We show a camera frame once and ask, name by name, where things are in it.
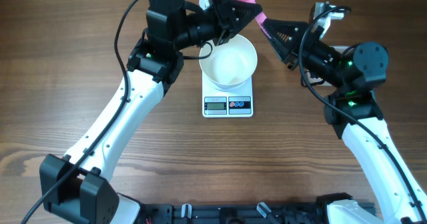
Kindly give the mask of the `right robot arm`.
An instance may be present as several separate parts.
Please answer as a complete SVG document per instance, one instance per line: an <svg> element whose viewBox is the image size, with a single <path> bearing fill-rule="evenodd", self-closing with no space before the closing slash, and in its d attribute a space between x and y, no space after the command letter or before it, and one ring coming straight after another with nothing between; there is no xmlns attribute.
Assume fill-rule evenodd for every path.
<svg viewBox="0 0 427 224"><path fill-rule="evenodd" d="M315 23L266 19L263 26L290 69L300 66L336 88L319 98L325 120L359 162L383 215L379 219L337 193L318 197L324 221L425 223L426 194L393 143L374 94L386 80L386 48L365 42L339 51L322 42L324 28Z"/></svg>

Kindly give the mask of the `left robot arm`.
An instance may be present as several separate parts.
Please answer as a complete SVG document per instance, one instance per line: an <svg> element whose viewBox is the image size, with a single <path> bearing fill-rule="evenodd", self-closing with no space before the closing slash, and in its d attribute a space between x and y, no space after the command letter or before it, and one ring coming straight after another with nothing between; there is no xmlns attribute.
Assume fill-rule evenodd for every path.
<svg viewBox="0 0 427 224"><path fill-rule="evenodd" d="M122 195L110 180L129 140L180 74L191 46L219 46L262 12L238 0L149 0L147 27L127 61L123 79L87 133L62 157L48 155L39 168L37 205L72 223L142 223L145 207Z"/></svg>

